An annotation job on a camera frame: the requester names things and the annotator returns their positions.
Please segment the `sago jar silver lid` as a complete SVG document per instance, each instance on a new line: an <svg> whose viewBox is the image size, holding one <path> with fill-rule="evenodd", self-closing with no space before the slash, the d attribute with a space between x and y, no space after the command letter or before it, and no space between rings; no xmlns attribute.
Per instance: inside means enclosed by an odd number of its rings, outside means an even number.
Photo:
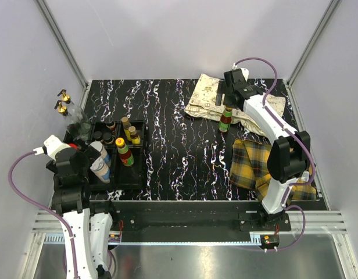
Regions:
<svg viewBox="0 0 358 279"><path fill-rule="evenodd" d="M94 142L90 143L90 145L94 149L96 149L98 152L100 152L101 158L105 161L107 166L110 167L111 166L111 159L110 159L110 156L109 156L107 150L105 149L104 145L99 141L94 141Z"/></svg>
<svg viewBox="0 0 358 279"><path fill-rule="evenodd" d="M110 169L102 158L97 158L89 168L103 183L110 183Z"/></svg>

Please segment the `tall green label sauce bottle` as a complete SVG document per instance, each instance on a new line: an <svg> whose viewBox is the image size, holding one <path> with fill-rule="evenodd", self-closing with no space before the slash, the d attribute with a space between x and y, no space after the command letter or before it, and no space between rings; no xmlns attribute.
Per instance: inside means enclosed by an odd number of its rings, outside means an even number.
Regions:
<svg viewBox="0 0 358 279"><path fill-rule="evenodd" d="M219 132L227 133L232 121L232 108L225 107L219 121Z"/></svg>

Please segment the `short green label sauce bottle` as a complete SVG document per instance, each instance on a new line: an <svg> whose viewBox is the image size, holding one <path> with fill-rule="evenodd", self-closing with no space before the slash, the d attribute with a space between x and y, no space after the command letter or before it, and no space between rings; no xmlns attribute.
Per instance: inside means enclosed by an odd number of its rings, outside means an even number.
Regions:
<svg viewBox="0 0 358 279"><path fill-rule="evenodd" d="M131 150L126 145L125 140L123 138L117 138L115 144L122 164L126 167L131 167L134 164L134 157Z"/></svg>

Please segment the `clear pump bottle gold top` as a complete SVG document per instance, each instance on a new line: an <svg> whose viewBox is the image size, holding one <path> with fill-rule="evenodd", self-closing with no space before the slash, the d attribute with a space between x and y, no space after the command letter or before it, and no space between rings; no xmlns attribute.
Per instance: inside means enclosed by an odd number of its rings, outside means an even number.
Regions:
<svg viewBox="0 0 358 279"><path fill-rule="evenodd" d="M71 96L66 92L66 90L61 90L60 93L58 93L58 96L60 96L62 102L66 104L71 115L78 118L82 124L89 124L83 109L72 101Z"/></svg>

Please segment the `yellow label bottle brown cap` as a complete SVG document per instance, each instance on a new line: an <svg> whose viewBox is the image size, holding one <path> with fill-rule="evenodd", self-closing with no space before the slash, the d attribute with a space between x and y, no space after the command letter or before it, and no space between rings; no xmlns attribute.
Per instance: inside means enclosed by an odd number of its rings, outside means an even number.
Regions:
<svg viewBox="0 0 358 279"><path fill-rule="evenodd" d="M130 141L131 140L131 135L130 135L129 128L131 127L131 123L129 121L129 118L127 116L122 117L121 118L121 123L122 123L122 126L123 126L124 133L125 133L127 139Z"/></svg>

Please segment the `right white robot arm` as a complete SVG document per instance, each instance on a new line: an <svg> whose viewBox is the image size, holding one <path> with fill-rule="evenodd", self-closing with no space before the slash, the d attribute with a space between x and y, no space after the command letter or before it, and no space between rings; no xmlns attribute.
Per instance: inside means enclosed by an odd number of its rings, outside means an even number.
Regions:
<svg viewBox="0 0 358 279"><path fill-rule="evenodd" d="M310 135L297 131L283 120L267 102L267 95L247 84L248 74L244 68L224 72L215 104L246 113L270 141L267 169L271 180L257 213L258 226L267 231L282 219L292 187L314 164L310 156Z"/></svg>

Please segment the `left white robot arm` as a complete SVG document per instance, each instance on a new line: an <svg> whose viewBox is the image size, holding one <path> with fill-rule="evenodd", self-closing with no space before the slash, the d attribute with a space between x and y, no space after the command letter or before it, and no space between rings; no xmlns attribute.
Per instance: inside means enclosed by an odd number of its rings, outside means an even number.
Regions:
<svg viewBox="0 0 358 279"><path fill-rule="evenodd" d="M61 143L47 153L54 162L52 204L65 237L66 277L111 278L108 236L119 217L108 206L90 205L88 171L99 152L92 147L82 152Z"/></svg>

